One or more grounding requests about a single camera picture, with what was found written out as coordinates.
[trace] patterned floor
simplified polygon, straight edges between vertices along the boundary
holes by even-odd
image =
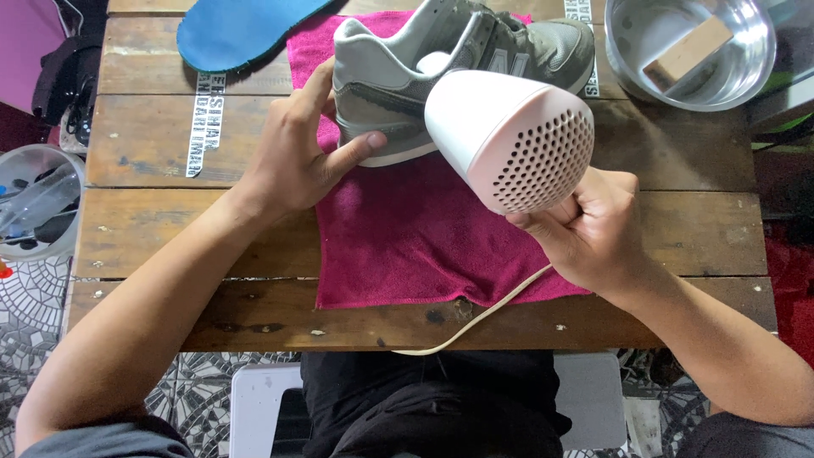
[[[69,258],[9,263],[0,281],[0,458],[14,455],[14,419],[45,359],[59,340]],[[292,353],[182,353],[147,397],[149,410],[169,421],[201,458],[229,453],[230,382],[250,363],[282,363]],[[706,399],[684,377],[666,390],[648,377],[625,377],[626,395],[659,399],[663,452],[675,456],[687,432],[706,416]],[[566,458],[633,457],[623,449],[571,451]]]

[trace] gray sneaker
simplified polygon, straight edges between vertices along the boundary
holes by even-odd
[[[334,35],[339,144],[381,130],[387,146],[362,162],[381,167],[435,151],[424,103],[454,68],[508,73],[577,93],[593,71],[593,33],[575,20],[528,26],[467,0],[425,0],[404,27],[380,38],[345,20]]]

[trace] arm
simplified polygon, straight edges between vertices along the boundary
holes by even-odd
[[[333,63],[303,90],[272,102],[240,181],[102,300],[57,345],[17,416],[16,454],[61,430],[145,414],[167,370],[226,272],[258,233],[313,206],[387,141],[363,134],[330,155],[317,145],[331,113]]]
[[[565,227],[545,212],[507,218],[537,239],[567,280],[653,331],[714,404],[764,423],[814,423],[814,371],[808,364],[644,253],[636,188],[632,174],[589,168],[575,191],[584,214]]]

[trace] white stool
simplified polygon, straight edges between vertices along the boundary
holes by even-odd
[[[554,356],[560,378],[557,411],[574,427],[562,436],[565,450],[622,447],[627,441],[619,360],[612,353]],[[302,388],[299,363],[253,364],[232,377],[229,456],[269,456],[282,394]]]

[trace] clear plastic bottle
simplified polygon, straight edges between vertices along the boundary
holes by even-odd
[[[45,224],[81,193],[81,183],[70,163],[26,187],[0,204],[0,237],[21,234]]]

